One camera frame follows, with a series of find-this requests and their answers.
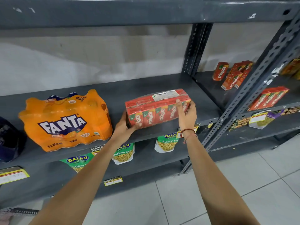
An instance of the person's right arm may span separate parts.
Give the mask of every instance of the person's right arm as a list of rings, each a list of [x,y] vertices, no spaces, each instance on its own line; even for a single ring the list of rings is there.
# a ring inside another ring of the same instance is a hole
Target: person's right arm
[[[181,102],[177,102],[179,127],[193,129],[197,118],[195,103],[191,101],[185,114]],[[259,225],[242,197],[225,178],[208,155],[193,131],[182,133],[192,162],[199,191],[212,225]]]

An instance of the orange plastic-wrapped bottle pack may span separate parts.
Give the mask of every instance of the orange plastic-wrapped bottle pack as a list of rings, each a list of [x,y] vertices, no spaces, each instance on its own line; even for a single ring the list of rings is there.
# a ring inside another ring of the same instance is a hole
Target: orange plastic-wrapped bottle pack
[[[47,152],[107,140],[113,132],[106,103],[94,89],[84,96],[29,98],[19,118],[27,135]]]

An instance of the pink bracelet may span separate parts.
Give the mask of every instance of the pink bracelet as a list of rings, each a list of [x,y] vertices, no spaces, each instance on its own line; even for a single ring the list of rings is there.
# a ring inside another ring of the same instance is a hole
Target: pink bracelet
[[[193,133],[193,134],[187,136],[187,138],[183,141],[184,144],[186,144],[186,141],[187,141],[187,139],[188,139],[190,136],[196,136],[196,137],[198,138],[198,135],[195,134],[195,133]]]

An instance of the bracelet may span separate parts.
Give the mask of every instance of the bracelet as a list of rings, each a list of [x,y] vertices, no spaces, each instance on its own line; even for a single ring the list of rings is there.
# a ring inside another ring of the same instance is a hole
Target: bracelet
[[[186,144],[186,141],[190,136],[196,136],[198,138],[197,134],[195,134],[195,133],[188,135],[187,138],[183,141],[184,144]]]
[[[180,137],[181,137],[181,138],[183,138],[182,133],[183,133],[184,131],[186,131],[186,130],[192,130],[192,131],[194,132],[194,134],[196,135],[196,133],[195,133],[195,131],[194,131],[193,129],[184,129],[184,130],[182,130],[181,133],[180,133]]]

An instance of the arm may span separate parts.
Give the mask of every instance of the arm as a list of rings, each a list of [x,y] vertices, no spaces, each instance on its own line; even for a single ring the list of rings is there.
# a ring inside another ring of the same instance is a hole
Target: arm
[[[116,125],[111,139],[99,153],[69,181],[43,208],[30,225],[80,225],[88,213],[104,173],[115,151],[139,127],[126,127],[126,112]]]
[[[180,101],[177,107],[180,128],[193,129],[197,118],[195,103],[191,101],[186,114]],[[182,135],[186,139],[197,184],[212,225],[259,225],[242,197],[210,158],[193,131],[186,130]]]

